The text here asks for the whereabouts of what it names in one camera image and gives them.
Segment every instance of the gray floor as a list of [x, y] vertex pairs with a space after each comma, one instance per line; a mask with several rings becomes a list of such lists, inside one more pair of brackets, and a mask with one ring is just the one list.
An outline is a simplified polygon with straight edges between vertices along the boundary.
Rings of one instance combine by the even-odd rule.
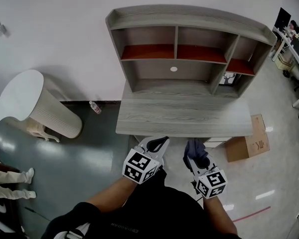
[[108, 105], [99, 116], [88, 103], [70, 109], [82, 118], [84, 129], [77, 139], [63, 137], [61, 143], [36, 139], [0, 122], [1, 161], [24, 171], [35, 169], [28, 188], [37, 198], [18, 201], [22, 225], [32, 239], [40, 238], [48, 221], [24, 206], [50, 220], [121, 176], [129, 137], [115, 133], [119, 106]]
[[[284, 239], [288, 232], [289, 239], [298, 238], [299, 110], [292, 108], [298, 97], [292, 82], [267, 59], [243, 98], [252, 115], [262, 114], [270, 151], [228, 163], [224, 146], [208, 149], [229, 180], [220, 200], [233, 220], [270, 207], [235, 222], [243, 239]], [[62, 138], [60, 144], [0, 124], [1, 159], [20, 170], [36, 170], [31, 188], [38, 197], [19, 204], [48, 219], [69, 211], [120, 177], [128, 151], [128, 137], [115, 134], [118, 107], [105, 107], [100, 116], [89, 107], [72, 109], [84, 119], [84, 130], [79, 138]], [[164, 157], [166, 184], [195, 198], [192, 175], [181, 159], [186, 142], [185, 138], [171, 138]], [[39, 238], [48, 221], [22, 207], [20, 211], [26, 232]]]

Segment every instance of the cardboard box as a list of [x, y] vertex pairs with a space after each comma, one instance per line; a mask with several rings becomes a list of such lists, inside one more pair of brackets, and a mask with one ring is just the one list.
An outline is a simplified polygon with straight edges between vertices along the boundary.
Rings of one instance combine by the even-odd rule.
[[246, 159], [270, 150], [263, 117], [261, 114], [252, 115], [251, 121], [252, 136], [234, 137], [225, 143], [228, 162]]

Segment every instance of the person's arm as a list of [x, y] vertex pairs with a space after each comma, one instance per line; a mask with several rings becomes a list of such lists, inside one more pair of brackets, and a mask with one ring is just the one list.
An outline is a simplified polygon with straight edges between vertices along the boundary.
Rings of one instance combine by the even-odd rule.
[[224, 210], [218, 197], [204, 199], [204, 210], [217, 231], [222, 234], [238, 234], [236, 226]]
[[123, 177], [107, 189], [91, 197], [87, 203], [96, 206], [101, 213], [114, 211], [122, 207], [136, 186], [136, 182]]

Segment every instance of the red tape line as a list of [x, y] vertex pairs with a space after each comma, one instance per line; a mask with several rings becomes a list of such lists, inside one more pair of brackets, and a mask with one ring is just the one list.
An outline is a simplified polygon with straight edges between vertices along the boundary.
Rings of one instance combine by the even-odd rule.
[[236, 220], [234, 220], [233, 222], [237, 222], [237, 221], [244, 220], [244, 219], [249, 218], [249, 217], [251, 217], [251, 216], [253, 216], [253, 215], [256, 215], [256, 214], [261, 213], [261, 212], [263, 212], [263, 211], [265, 211], [265, 210], [268, 210], [268, 209], [270, 209], [270, 208], [271, 208], [271, 206], [268, 206], [268, 207], [266, 207], [266, 208], [264, 208], [264, 209], [262, 209], [262, 210], [260, 210], [260, 211], [257, 211], [257, 212], [255, 212], [255, 213], [252, 213], [252, 214], [247, 215], [247, 216], [245, 216], [245, 217], [236, 219]]

